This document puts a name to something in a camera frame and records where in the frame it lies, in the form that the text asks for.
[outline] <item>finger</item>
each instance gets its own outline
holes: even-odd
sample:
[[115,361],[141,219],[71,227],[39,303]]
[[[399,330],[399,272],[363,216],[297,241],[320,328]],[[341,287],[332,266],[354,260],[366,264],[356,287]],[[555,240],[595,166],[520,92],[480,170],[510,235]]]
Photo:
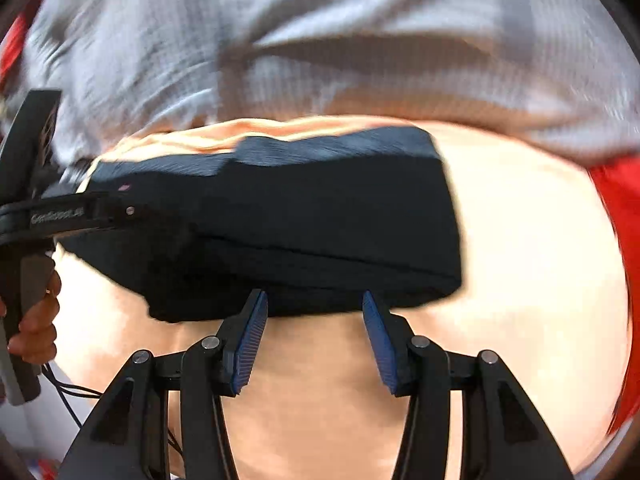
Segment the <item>finger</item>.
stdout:
[[55,298],[60,294],[60,290],[62,290],[62,280],[60,280],[60,275],[55,270],[47,284],[47,289]]
[[49,325],[35,333],[19,333],[9,341],[9,352],[19,356],[38,354],[47,350],[56,340],[56,327]]
[[20,332],[35,333],[46,329],[60,312],[60,304],[53,294],[47,294],[40,303],[33,305],[22,318]]
[[36,352],[33,354],[27,354],[22,357],[22,360],[32,365],[43,365],[49,361],[53,361],[58,354],[58,349],[55,344],[52,344],[46,350],[42,352]]

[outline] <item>gray handle grip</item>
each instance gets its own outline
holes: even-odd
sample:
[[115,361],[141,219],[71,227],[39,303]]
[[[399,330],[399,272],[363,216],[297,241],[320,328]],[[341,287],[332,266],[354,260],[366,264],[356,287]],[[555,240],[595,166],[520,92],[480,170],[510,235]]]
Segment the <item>gray handle grip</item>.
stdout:
[[20,406],[40,395],[39,368],[9,354],[7,343],[18,333],[22,316],[44,298],[54,267],[54,261],[44,254],[0,262],[0,297],[7,308],[0,323],[0,379],[12,406]]

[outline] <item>wrinkled gray cloth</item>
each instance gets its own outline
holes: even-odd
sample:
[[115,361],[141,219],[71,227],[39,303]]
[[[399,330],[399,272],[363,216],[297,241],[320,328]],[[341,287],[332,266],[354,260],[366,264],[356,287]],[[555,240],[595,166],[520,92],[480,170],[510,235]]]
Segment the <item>wrinkled gray cloth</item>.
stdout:
[[63,164],[240,117],[480,126],[574,160],[640,148],[640,66],[598,0],[44,0],[27,87]]

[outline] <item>ribbed blue pad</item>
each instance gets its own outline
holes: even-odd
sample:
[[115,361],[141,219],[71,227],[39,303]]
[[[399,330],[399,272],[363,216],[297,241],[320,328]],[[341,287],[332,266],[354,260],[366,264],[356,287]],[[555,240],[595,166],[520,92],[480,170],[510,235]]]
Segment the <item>ribbed blue pad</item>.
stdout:
[[396,354],[370,292],[365,292],[363,295],[362,315],[364,317],[364,325],[369,334],[369,341],[371,341],[371,347],[378,363],[378,371],[382,382],[395,395],[398,389]]
[[262,332],[264,332],[264,326],[267,323],[268,313],[267,294],[261,292],[255,302],[254,311],[251,313],[236,352],[234,374],[231,380],[231,385],[236,395],[249,382],[251,370],[254,368],[255,355],[258,353],[258,346],[260,346]]

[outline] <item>folded black fabric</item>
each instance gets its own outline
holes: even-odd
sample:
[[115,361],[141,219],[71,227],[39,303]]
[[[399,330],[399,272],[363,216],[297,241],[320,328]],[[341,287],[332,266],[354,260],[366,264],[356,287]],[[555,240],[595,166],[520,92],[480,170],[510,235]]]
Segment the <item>folded black fabric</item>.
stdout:
[[88,190],[123,186],[158,218],[62,243],[143,295],[156,319],[221,319],[254,287],[271,316],[299,316],[358,310],[367,289],[400,307],[461,284],[443,164],[419,128],[247,137],[233,153],[102,162]]

